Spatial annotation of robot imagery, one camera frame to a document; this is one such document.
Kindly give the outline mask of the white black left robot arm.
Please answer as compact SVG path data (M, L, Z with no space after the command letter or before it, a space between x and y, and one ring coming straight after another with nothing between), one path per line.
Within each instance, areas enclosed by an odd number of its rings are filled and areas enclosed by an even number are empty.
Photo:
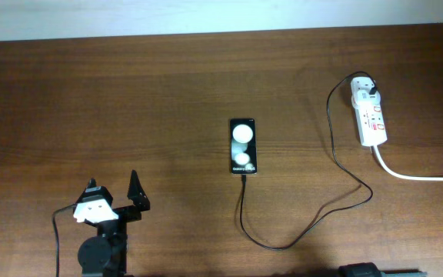
M78 223L96 228L97 235L85 240L78 250L83 277L124 277L127 275L127 225L142 219L150 201L133 170L127 198L131 205L114 208L113 197L104 186L91 179L79 196L73 217Z

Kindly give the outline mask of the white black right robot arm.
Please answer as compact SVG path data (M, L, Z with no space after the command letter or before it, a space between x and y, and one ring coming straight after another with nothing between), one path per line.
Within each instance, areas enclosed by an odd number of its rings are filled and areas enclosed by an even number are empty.
M382 277L381 271L371 262L340 266L338 275L340 277Z

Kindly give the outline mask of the black samsung smartphone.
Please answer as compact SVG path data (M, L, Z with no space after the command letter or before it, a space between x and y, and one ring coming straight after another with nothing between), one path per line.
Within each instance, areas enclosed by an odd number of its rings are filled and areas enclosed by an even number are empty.
M236 175L254 175L258 172L257 139L253 118L231 118L230 172Z

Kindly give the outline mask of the white power strip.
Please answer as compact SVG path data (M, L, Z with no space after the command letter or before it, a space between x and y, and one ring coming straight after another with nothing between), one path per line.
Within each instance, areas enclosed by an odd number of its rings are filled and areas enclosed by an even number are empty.
M359 138L362 146L373 147L387 141L385 120L381 102L378 105L352 106L358 125Z

